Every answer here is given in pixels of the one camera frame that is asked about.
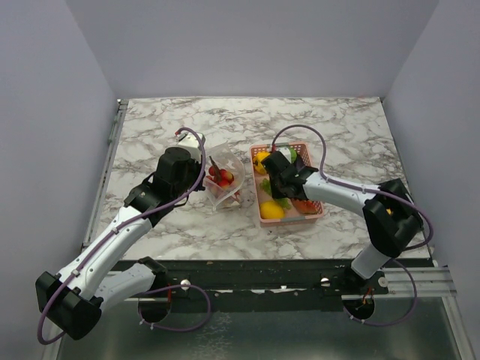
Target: clear plastic bag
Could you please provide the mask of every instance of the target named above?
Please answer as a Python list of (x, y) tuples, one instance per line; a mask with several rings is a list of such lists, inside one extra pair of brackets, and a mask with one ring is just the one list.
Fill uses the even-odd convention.
[(217, 211), (221, 208), (240, 206), (242, 202), (240, 188), (245, 180), (244, 164), (230, 151), (226, 142), (207, 151), (207, 166), (205, 167), (207, 175), (210, 167), (213, 165), (210, 158), (213, 159), (219, 169), (225, 169), (233, 174), (232, 183), (225, 188), (218, 186), (215, 181), (207, 177), (204, 178), (205, 192), (213, 205), (213, 210)]

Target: cable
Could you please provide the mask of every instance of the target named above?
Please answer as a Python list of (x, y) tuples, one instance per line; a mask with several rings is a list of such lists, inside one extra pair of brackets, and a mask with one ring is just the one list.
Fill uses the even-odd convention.
[[(202, 152), (202, 161), (201, 161), (201, 164), (200, 164), (200, 173), (198, 175), (198, 178), (196, 178), (196, 181), (193, 183), (193, 185), (185, 192), (183, 193), (178, 199), (175, 199), (171, 202), (168, 202), (167, 204), (164, 204), (162, 206), (159, 206), (157, 208), (153, 208), (152, 210), (148, 210), (148, 211), (145, 211), (144, 213), (140, 214), (140, 215), (137, 215), (137, 216), (134, 216), (126, 221), (124, 221), (123, 223), (119, 224), (116, 229), (117, 230), (121, 230), (123, 229), (124, 227), (126, 227), (127, 225), (130, 225), (132, 224), (134, 221), (137, 221), (141, 218), (145, 218), (149, 215), (152, 215), (156, 212), (161, 212), (162, 210), (164, 209), (167, 209), (169, 208), (170, 206), (174, 206), (176, 203), (182, 201), (184, 198), (188, 197), (188, 195), (190, 195), (195, 189), (197, 189), (199, 183), (202, 181), (203, 179), (203, 173), (205, 172), (205, 165), (206, 165), (206, 153), (205, 153), (205, 147), (203, 146), (203, 141), (202, 139), (200, 138), (200, 136), (198, 135), (198, 133), (196, 133), (195, 131), (193, 131), (192, 129), (190, 129), (189, 127), (180, 127), (175, 135), (178, 135), (180, 134), (182, 131), (188, 131), (189, 133), (191, 133), (195, 138), (196, 140), (198, 141), (199, 143), (199, 146), (200, 146), (200, 151)], [(76, 271), (77, 272), (80, 272), (84, 267), (85, 265), (89, 262), (89, 260), (97, 253), (97, 251), (105, 245), (105, 243), (113, 236), (115, 235), (115, 233), (113, 231), (110, 231), (108, 234), (105, 235), (104, 238), (102, 238), (98, 244), (95, 245), (95, 247), (87, 254), (87, 256), (85, 256), (85, 259), (82, 260), (82, 262), (76, 267)], [(44, 339), (44, 336), (43, 336), (43, 328), (44, 328), (44, 323), (45, 323), (45, 319), (47, 318), (47, 314), (48, 312), (50, 311), (50, 308), (52, 307), (53, 303), (55, 302), (55, 300), (58, 298), (59, 294), (67, 287), (67, 285), (75, 278), (75, 274), (70, 274), (70, 276), (68, 276), (65, 281), (60, 285), (60, 287), (53, 293), (53, 295), (50, 297), (49, 301), (46, 302), (46, 305), (45, 305), (45, 308), (43, 309), (42, 311), (42, 314), (40, 315), (40, 320), (38, 321), (38, 327), (37, 327), (37, 339), (38, 339), (38, 342), (42, 345), (49, 345), (49, 344), (52, 344), (54, 342), (56, 342), (58, 339), (60, 339), (64, 334), (65, 332), (63, 331), (61, 334), (58, 334), (57, 336), (55, 336), (54, 338), (52, 339), (49, 339), (49, 340), (45, 340)]]
[(313, 131), (319, 138), (320, 140), (322, 141), (322, 146), (323, 146), (323, 153), (322, 153), (322, 160), (320, 160), (320, 166), (319, 166), (319, 173), (320, 173), (320, 176), (322, 176), (323, 179), (325, 179), (326, 181), (328, 182), (331, 182), (332, 184), (335, 184), (335, 185), (340, 185), (340, 186), (343, 186), (344, 188), (348, 188), (348, 189), (351, 189), (351, 190), (355, 190), (355, 191), (364, 191), (366, 193), (369, 193), (369, 194), (376, 194), (376, 195), (382, 195), (384, 197), (389, 197), (393, 200), (397, 200), (399, 203), (402, 203), (406, 206), (409, 206), (410, 208), (412, 208), (413, 210), (415, 210), (416, 212), (418, 212), (424, 219), (425, 221), (427, 222), (428, 224), (428, 235), (427, 235), (427, 238), (425, 239), (425, 241), (421, 242), (420, 244), (417, 244), (417, 245), (412, 245), (412, 246), (409, 246), (409, 247), (406, 247), (405, 248), (405, 251), (408, 251), (408, 250), (414, 250), (414, 249), (418, 249), (418, 248), (421, 248), (422, 246), (425, 246), (427, 245), (431, 239), (434, 237), (434, 226), (430, 220), (430, 218), (427, 216), (427, 214), (425, 214), (417, 205), (415, 205), (414, 203), (408, 201), (408, 200), (405, 200), (397, 195), (394, 195), (393, 193), (387, 193), (385, 191), (381, 191), (381, 190), (374, 190), (374, 189), (365, 189), (363, 187), (360, 187), (360, 186), (355, 186), (355, 185), (352, 185), (352, 184), (347, 184), (346, 182), (343, 182), (343, 181), (339, 181), (339, 180), (335, 180), (334, 178), (329, 178), (325, 172), (323, 171), (323, 167), (325, 165), (325, 159), (326, 159), (326, 156), (327, 156), (327, 144), (326, 144), (326, 141), (325, 139), (323, 138), (322, 134), (317, 130), (317, 129), (314, 129), (313, 127), (311, 126), (308, 126), (308, 125), (303, 125), (303, 124), (294, 124), (294, 125), (289, 125), (287, 127), (284, 127), (282, 130), (280, 130), (277, 135), (275, 135), (275, 137), (273, 138), (272, 142), (271, 142), (271, 149), (272, 151), (275, 150), (275, 141), (277, 141), (278, 137), (286, 130), (289, 130), (291, 128), (305, 128), (305, 129), (308, 129), (310, 131)]
[(201, 322), (199, 322), (198, 324), (196, 324), (194, 326), (190, 326), (188, 328), (171, 328), (169, 326), (158, 325), (157, 323), (154, 323), (154, 322), (145, 321), (143, 319), (142, 311), (140, 310), (140, 307), (139, 307), (138, 308), (138, 315), (139, 315), (140, 319), (142, 320), (140, 322), (140, 325), (145, 323), (146, 325), (149, 325), (151, 329), (156, 328), (156, 329), (167, 330), (169, 332), (192, 332), (192, 331), (200, 329), (202, 326), (204, 326), (210, 320), (210, 316), (212, 315), (212, 303), (210, 302), (209, 294), (207, 294), (207, 292), (204, 289), (202, 289), (201, 287), (198, 287), (197, 285), (187, 285), (187, 284), (185, 284), (185, 285), (166, 286), (166, 287), (162, 287), (161, 289), (155, 289), (155, 290), (143, 292), (141, 295), (150, 295), (150, 294), (160, 293), (162, 291), (178, 289), (180, 287), (193, 288), (195, 290), (200, 291), (202, 293), (202, 295), (205, 296), (205, 300), (207, 301), (207, 313), (205, 315), (205, 318)]
[(408, 320), (412, 314), (413, 314), (413, 311), (415, 310), (415, 308), (417, 307), (417, 303), (419, 302), (419, 294), (417, 293), (417, 286), (415, 285), (415, 280), (413, 280), (413, 276), (412, 274), (410, 273), (410, 271), (408, 271), (408, 269), (402, 265), (400, 262), (398, 262), (396, 259), (391, 259), (390, 261), (392, 261), (393, 263), (395, 263), (396, 265), (400, 266), (403, 270), (405, 270), (406, 274), (408, 275), (408, 277), (410, 278), (410, 281), (412, 281), (412, 288), (413, 288), (413, 302), (412, 302), (412, 306), (410, 306), (410, 309), (406, 312), (405, 315), (403, 315), (400, 319), (396, 319), (394, 321), (391, 321), (391, 322), (373, 322), (373, 321), (368, 321), (368, 320), (361, 320), (361, 319), (358, 319), (356, 317), (354, 317), (348, 310), (346, 307), (343, 307), (343, 311), (345, 311), (347, 313), (347, 315), (349, 316), (349, 318), (353, 321), (356, 321), (357, 323), (361, 323), (362, 325), (368, 325), (368, 326), (376, 326), (376, 327), (380, 327), (380, 328), (384, 328), (386, 326), (393, 326), (393, 325), (397, 325), (397, 324), (400, 324), (402, 323), (403, 321), (405, 320)]

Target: marble tabletop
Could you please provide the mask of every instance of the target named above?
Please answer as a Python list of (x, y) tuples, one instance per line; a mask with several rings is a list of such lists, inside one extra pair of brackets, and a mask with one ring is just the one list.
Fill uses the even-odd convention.
[[(325, 137), (325, 171), (364, 183), (400, 177), (398, 153), (378, 98), (162, 98), (130, 100), (108, 181), (97, 234), (112, 220), (131, 188), (155, 170), (174, 146), (182, 125), (205, 134), (210, 148), (228, 142), (245, 165), (239, 208), (213, 212), (204, 193), (193, 193), (134, 244), (124, 259), (273, 260), (353, 258), (369, 242), (363, 218), (325, 204), (325, 216), (308, 226), (261, 228), (248, 149), (266, 144), (291, 124), (314, 126)], [(280, 142), (305, 141), (313, 163), (320, 141), (307, 130), (289, 130)], [(422, 240), (420, 235), (413, 241)], [(403, 257), (429, 257), (428, 250)]]

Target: plastic basket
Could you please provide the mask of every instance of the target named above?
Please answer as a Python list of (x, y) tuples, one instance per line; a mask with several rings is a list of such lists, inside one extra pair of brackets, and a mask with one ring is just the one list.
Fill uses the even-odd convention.
[[(298, 156), (304, 161), (305, 165), (311, 166), (310, 154), (308, 152), (308, 147), (305, 142), (297, 141), (297, 142), (283, 142), (283, 143), (276, 143), (276, 147), (280, 146), (289, 146), (290, 148), (295, 149)], [(292, 209), (286, 211), (285, 217), (281, 219), (263, 219), (260, 216), (260, 203), (263, 201), (270, 200), (271, 197), (265, 193), (265, 191), (260, 190), (260, 183), (263, 179), (267, 179), (268, 175), (260, 175), (254, 169), (254, 157), (259, 152), (270, 152), (272, 150), (271, 145), (253, 145), (250, 147), (250, 165), (252, 167), (253, 172), (253, 180), (255, 184), (255, 195), (256, 195), (256, 207), (258, 210), (258, 216), (260, 221), (261, 227), (276, 227), (280, 225), (293, 225), (293, 224), (311, 224), (317, 221), (317, 219), (321, 218), (324, 215), (323, 205), (319, 201), (313, 201), (313, 204), (316, 209), (316, 214), (300, 214), (294, 206)]]

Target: yellow lemon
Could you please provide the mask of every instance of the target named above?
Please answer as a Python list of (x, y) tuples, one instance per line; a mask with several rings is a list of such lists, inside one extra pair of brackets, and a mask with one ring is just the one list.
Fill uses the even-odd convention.
[(265, 167), (263, 167), (262, 161), (269, 155), (269, 152), (261, 151), (253, 158), (253, 167), (255, 168), (255, 171), (257, 171), (260, 175), (267, 174), (267, 170), (265, 170)]
[(260, 216), (262, 219), (281, 219), (285, 212), (274, 200), (270, 200), (260, 204)]

